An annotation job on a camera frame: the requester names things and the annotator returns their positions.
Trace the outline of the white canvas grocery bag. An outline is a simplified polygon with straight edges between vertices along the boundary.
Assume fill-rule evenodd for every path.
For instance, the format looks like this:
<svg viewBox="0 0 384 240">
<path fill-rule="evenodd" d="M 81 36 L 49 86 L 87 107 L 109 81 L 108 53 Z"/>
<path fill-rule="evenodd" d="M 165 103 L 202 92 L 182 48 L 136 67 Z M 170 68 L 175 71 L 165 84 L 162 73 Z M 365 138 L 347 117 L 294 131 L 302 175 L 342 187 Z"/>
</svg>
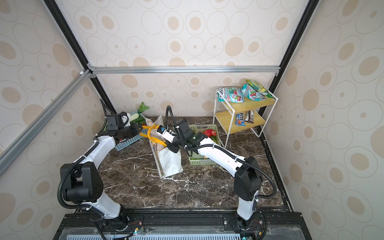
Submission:
<svg viewBox="0 0 384 240">
<path fill-rule="evenodd" d="M 162 117 L 158 117 L 155 122 L 146 119 L 140 136 L 149 139 L 159 176 L 164 179 L 183 172 L 183 167 L 181 152 L 170 151 L 165 145 L 165 140 L 157 135 L 157 127 L 162 123 Z"/>
</svg>

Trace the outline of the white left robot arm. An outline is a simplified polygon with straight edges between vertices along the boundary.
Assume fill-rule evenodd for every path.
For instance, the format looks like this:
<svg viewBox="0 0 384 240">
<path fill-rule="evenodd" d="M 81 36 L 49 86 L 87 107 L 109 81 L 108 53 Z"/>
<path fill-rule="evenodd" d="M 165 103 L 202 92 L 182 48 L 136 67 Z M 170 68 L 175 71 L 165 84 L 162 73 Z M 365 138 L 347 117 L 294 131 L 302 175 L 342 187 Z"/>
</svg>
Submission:
<svg viewBox="0 0 384 240">
<path fill-rule="evenodd" d="M 106 220 L 123 220 L 123 207 L 105 193 L 98 169 L 116 145 L 139 135 L 142 128 L 133 123 L 131 117 L 126 112 L 105 116 L 92 146 L 73 163 L 61 167 L 57 199 L 62 207 L 86 208 Z"/>
</svg>

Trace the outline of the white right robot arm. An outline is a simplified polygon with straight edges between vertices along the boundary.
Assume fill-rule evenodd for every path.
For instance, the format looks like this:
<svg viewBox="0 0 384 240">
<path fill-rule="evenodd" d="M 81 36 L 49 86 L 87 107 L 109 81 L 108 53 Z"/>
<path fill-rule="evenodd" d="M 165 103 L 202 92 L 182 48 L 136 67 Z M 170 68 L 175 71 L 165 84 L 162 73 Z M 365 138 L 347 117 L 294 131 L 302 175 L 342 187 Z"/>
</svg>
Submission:
<svg viewBox="0 0 384 240">
<path fill-rule="evenodd" d="M 237 215 L 249 221 L 257 209 L 259 199 L 272 199 L 277 194 L 275 181 L 259 168 L 254 157 L 236 155 L 215 143 L 203 132 L 194 132 L 185 120 L 171 131 L 159 126 L 157 134 L 165 139 L 167 148 L 178 152 L 181 148 L 207 157 L 234 177 L 234 190 L 239 197 Z"/>
</svg>

